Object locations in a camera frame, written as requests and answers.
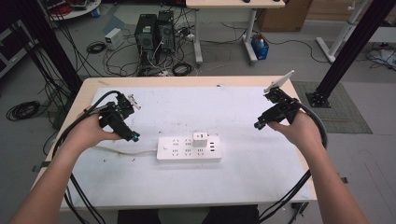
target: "power outlet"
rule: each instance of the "power outlet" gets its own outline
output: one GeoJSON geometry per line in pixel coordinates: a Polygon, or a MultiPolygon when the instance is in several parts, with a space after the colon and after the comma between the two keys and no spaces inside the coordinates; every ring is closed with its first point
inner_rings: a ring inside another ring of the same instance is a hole
{"type": "Polygon", "coordinates": [[[194,133],[185,137],[160,137],[157,160],[163,162],[220,161],[218,136],[194,133]]]}

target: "person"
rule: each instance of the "person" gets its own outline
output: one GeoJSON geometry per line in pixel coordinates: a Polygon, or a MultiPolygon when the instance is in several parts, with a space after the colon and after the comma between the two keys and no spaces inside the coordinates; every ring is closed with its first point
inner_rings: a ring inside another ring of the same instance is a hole
{"type": "MultiPolygon", "coordinates": [[[[56,223],[69,176],[79,155],[103,140],[120,139],[115,133],[103,131],[98,119],[97,115],[92,115],[70,132],[9,223],[56,223]]],[[[305,157],[313,177],[323,223],[368,223],[336,173],[321,144],[318,127],[308,115],[300,111],[289,126],[277,122],[271,122],[268,126],[283,133],[305,157]]]]}

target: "floor mat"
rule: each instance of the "floor mat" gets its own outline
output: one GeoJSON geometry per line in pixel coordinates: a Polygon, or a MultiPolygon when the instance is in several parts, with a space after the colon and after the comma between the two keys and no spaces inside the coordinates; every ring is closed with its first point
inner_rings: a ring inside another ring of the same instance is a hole
{"type": "MultiPolygon", "coordinates": [[[[319,82],[292,81],[300,101],[309,105],[306,92],[314,92],[319,82]]],[[[311,109],[322,119],[328,133],[373,133],[358,108],[347,94],[342,83],[332,91],[329,97],[331,108],[311,109]]]]}

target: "hand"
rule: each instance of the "hand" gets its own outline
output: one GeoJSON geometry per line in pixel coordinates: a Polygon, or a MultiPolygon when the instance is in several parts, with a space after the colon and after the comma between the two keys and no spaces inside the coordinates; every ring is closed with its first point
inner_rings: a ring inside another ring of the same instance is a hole
{"type": "Polygon", "coordinates": [[[321,146],[321,138],[315,122],[303,111],[299,111],[294,122],[287,126],[277,122],[268,123],[275,131],[283,133],[303,154],[311,148],[321,146]]]}
{"type": "Polygon", "coordinates": [[[64,140],[63,145],[69,145],[69,148],[73,148],[80,154],[103,140],[120,140],[120,137],[116,133],[103,131],[99,126],[99,115],[94,114],[82,120],[73,128],[64,140]]]}

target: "white table leg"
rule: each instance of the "white table leg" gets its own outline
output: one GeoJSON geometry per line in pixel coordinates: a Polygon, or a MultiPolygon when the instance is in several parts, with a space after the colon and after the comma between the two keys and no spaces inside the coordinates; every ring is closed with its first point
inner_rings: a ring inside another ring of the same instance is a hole
{"type": "Polygon", "coordinates": [[[199,9],[195,9],[194,52],[195,62],[199,65],[204,61],[202,58],[201,43],[199,41],[199,9]]]}
{"type": "Polygon", "coordinates": [[[251,39],[251,33],[253,31],[254,19],[256,18],[256,12],[257,12],[257,8],[253,8],[250,11],[250,17],[249,17],[249,20],[248,20],[247,35],[246,35],[246,37],[244,39],[244,44],[245,44],[245,47],[247,49],[248,57],[250,59],[250,64],[256,63],[258,61],[257,57],[256,57],[256,54],[254,53],[253,47],[251,47],[251,43],[250,43],[250,41],[251,41],[250,40],[251,39]]]}

